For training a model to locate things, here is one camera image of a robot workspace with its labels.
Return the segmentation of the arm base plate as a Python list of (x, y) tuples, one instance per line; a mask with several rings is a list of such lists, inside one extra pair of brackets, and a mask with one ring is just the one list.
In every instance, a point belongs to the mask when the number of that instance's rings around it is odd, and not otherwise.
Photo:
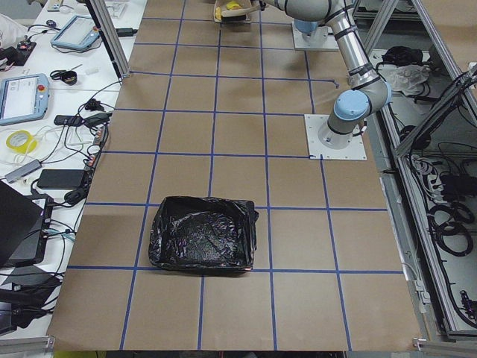
[(338, 51), (338, 44), (334, 38), (332, 30), (327, 26), (318, 26), (316, 32), (310, 37), (302, 35), (292, 25), (294, 38), (294, 49), (297, 51)]
[(328, 115), (304, 116), (306, 138), (311, 160), (366, 160), (367, 155), (356, 125), (350, 134), (337, 134), (328, 126)]

